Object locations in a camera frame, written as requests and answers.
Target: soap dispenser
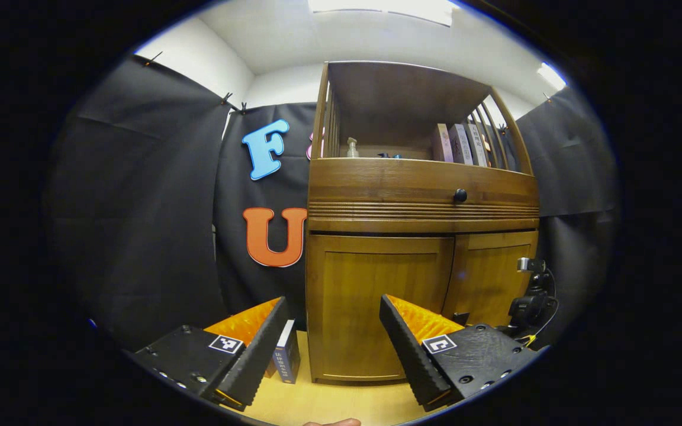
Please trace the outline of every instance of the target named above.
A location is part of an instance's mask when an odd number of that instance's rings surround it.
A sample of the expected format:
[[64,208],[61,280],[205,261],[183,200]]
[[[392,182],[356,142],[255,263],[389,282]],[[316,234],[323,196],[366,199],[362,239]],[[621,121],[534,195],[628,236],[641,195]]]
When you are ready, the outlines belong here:
[[357,151],[357,140],[350,137],[348,140],[346,140],[346,143],[349,144],[349,151],[346,152],[346,157],[349,157],[350,159],[356,159],[359,157],[359,151]]

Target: black backdrop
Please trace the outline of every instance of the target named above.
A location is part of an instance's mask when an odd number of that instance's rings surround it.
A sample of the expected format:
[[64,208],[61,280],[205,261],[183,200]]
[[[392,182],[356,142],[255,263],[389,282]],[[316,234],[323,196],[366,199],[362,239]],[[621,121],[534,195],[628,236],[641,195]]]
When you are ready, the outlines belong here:
[[[538,180],[536,255],[554,273],[558,312],[533,343],[554,343],[606,280],[620,218],[615,155],[603,124],[570,87],[517,119]],[[547,313],[546,321],[552,313]]]
[[122,62],[69,116],[44,196],[76,296],[130,350],[227,316],[210,232],[230,106],[144,63]]
[[[306,330],[304,253],[288,267],[258,264],[249,257],[246,247],[246,208],[270,208],[268,245],[272,251],[284,251],[287,245],[287,222],[281,217],[285,208],[307,207],[310,134],[315,102],[271,105],[232,113],[226,130],[217,167],[214,191],[214,226],[217,241],[217,268],[220,284],[230,313],[240,312],[277,296],[286,296],[297,327]],[[252,180],[249,148],[241,143],[244,135],[283,119],[289,130],[281,133],[284,151],[273,158],[281,168],[259,180]]]

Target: ceiling light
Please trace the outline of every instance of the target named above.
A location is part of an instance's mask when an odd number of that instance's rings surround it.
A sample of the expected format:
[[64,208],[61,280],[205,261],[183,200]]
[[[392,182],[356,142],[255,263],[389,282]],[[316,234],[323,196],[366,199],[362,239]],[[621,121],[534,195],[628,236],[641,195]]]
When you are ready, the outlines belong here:
[[557,91],[564,89],[567,83],[565,83],[564,80],[559,76],[557,71],[554,70],[554,68],[549,67],[549,64],[546,62],[541,64],[541,68],[536,71],[541,75],[544,80],[548,81],[549,84],[552,85]]
[[308,0],[313,12],[327,11],[379,11],[405,14],[438,22],[450,27],[452,10],[458,6],[449,0]]

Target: finger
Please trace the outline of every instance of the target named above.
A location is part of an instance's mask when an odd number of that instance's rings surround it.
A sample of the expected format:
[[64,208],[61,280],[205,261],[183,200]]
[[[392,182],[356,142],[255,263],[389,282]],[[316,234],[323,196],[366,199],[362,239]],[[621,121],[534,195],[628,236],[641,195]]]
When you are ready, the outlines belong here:
[[336,421],[336,423],[325,424],[324,426],[362,426],[362,421],[356,418],[347,418],[346,420]]

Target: wooden floor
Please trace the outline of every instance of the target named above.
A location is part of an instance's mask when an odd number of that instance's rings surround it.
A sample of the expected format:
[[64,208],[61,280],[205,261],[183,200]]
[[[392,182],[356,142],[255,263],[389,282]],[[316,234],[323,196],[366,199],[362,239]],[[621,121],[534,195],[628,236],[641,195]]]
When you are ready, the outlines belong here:
[[382,386],[312,383],[307,334],[297,333],[301,364],[296,384],[282,383],[277,373],[263,378],[254,404],[239,414],[278,426],[302,426],[307,421],[333,423],[350,417],[358,418],[362,426],[390,426],[426,415],[409,383]]

